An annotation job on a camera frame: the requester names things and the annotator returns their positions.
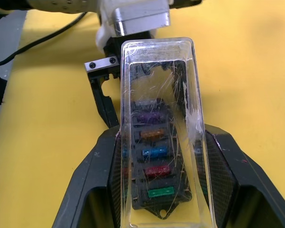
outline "red fuse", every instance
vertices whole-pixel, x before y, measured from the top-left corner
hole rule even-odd
[[[128,168],[123,168],[122,173],[123,173],[124,176],[128,176],[128,174],[129,174]]]
[[[163,166],[149,167],[145,169],[144,172],[148,177],[154,178],[157,176],[166,176],[170,174],[171,170],[168,165],[163,165]]]

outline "metal bracket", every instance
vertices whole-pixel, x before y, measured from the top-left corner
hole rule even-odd
[[[120,64],[116,56],[99,59],[85,63],[97,110],[105,124],[111,128],[119,125],[112,99],[104,96],[102,84],[109,80],[109,75],[113,74],[114,79],[120,75]]]

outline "blade fuse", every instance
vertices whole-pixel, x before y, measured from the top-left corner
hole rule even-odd
[[[123,158],[128,157],[128,150],[127,150],[127,149],[124,149],[124,150],[123,150],[122,156],[123,156]]]
[[[164,119],[164,115],[160,112],[141,113],[137,116],[137,121],[141,124],[159,124]]]
[[[158,140],[161,139],[165,135],[165,131],[163,129],[153,130],[153,131],[141,131],[140,136],[143,140]]]
[[[149,167],[144,171],[148,177],[166,176],[170,172],[171,170],[168,165]]]
[[[163,189],[153,189],[148,191],[149,198],[158,197],[158,196],[167,196],[174,195],[174,188],[168,187]]]
[[[160,158],[167,156],[168,150],[166,146],[155,147],[142,151],[143,158]]]

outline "clear plastic cover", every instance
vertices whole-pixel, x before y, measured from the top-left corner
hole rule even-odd
[[[121,227],[214,227],[191,39],[123,44],[121,136]]]

